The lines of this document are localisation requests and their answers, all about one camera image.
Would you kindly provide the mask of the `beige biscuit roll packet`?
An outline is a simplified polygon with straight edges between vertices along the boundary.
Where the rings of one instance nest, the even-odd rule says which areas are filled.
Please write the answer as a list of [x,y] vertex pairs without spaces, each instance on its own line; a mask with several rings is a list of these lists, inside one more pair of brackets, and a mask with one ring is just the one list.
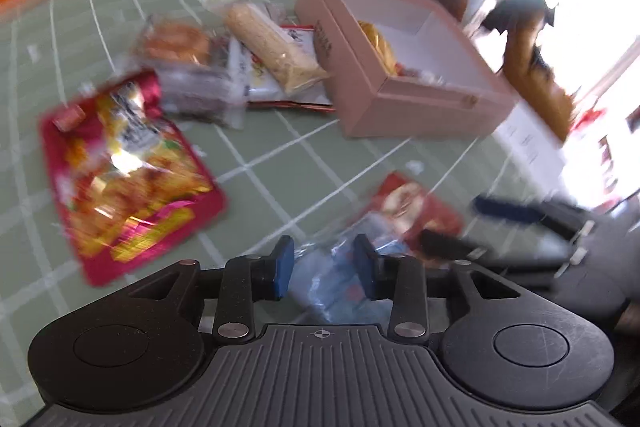
[[222,18],[224,26],[266,66],[287,95],[329,77],[318,61],[256,3],[203,0],[202,5]]

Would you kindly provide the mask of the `round cake clear packet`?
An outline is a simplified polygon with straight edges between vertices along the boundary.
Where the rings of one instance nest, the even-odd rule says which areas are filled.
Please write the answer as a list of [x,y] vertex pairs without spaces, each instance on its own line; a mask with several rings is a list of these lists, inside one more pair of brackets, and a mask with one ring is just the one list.
[[165,114],[240,130],[248,88],[239,55],[240,46],[228,37],[187,20],[151,15],[134,40],[127,65],[156,72]]

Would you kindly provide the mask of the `tan lounge chair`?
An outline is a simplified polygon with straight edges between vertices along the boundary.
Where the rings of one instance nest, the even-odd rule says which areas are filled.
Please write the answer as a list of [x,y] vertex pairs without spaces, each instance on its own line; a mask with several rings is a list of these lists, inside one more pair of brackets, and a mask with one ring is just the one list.
[[554,9],[546,0],[500,0],[480,27],[506,33],[501,72],[561,143],[573,126],[574,96],[555,81],[554,70],[542,58],[540,32],[554,26]]

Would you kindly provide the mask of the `large red chicken snack pouch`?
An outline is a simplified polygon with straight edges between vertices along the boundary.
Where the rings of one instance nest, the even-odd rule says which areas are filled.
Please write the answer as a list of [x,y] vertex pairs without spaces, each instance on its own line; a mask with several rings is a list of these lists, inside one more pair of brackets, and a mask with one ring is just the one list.
[[144,70],[40,119],[54,205],[89,284],[105,286],[209,225],[227,197]]

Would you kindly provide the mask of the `pink cardboard box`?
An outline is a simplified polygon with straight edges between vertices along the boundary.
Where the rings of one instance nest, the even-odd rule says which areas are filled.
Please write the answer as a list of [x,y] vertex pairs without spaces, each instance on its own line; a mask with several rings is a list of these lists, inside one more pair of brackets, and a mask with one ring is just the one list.
[[[457,20],[434,0],[297,0],[314,28],[324,85],[351,138],[477,138],[490,135],[516,104]],[[390,76],[358,22],[375,25],[392,46]]]

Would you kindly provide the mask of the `yellow snack packet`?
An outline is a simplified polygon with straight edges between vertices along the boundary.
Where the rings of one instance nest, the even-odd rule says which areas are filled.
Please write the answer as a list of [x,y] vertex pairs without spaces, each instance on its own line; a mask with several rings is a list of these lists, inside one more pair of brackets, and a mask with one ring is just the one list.
[[378,58],[384,66],[387,74],[390,76],[397,76],[399,69],[395,52],[390,43],[383,36],[382,32],[379,31],[375,25],[365,22],[364,20],[360,20],[358,24],[360,29],[366,35],[370,45],[378,54]]

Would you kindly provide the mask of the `small red snack packet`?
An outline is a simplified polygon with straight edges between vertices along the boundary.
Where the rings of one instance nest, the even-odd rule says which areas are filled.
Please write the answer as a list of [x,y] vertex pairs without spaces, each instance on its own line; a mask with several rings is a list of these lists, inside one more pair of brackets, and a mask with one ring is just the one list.
[[410,251],[420,251],[423,230],[459,236],[464,229],[460,213],[422,184],[393,171],[370,197],[367,210],[377,212]]

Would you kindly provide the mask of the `clear blue snack packet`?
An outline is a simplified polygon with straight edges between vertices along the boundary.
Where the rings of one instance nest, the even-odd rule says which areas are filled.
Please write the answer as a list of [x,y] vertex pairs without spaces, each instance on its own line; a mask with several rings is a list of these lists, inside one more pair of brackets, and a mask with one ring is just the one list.
[[297,248],[288,295],[324,323],[385,327],[392,303],[388,299],[372,301],[364,295],[352,254],[359,234],[367,236],[381,256],[408,251],[382,213],[369,211],[354,221],[336,221]]

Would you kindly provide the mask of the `green checkered tablecloth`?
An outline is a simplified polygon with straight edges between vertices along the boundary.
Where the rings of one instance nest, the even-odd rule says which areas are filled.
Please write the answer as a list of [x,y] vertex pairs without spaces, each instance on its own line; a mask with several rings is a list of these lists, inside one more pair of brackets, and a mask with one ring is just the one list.
[[[295,0],[281,2],[292,8]],[[32,337],[99,298],[70,250],[44,171],[37,124],[48,109],[99,86],[150,14],[213,25],[198,0],[43,0],[1,23],[1,421],[40,408],[26,364]],[[224,214],[156,260],[206,267],[306,239],[401,170],[464,208],[478,193],[529,198],[556,190],[563,161],[523,107],[484,140],[347,140],[326,115],[251,110],[241,130],[186,121],[181,131],[228,198]]]

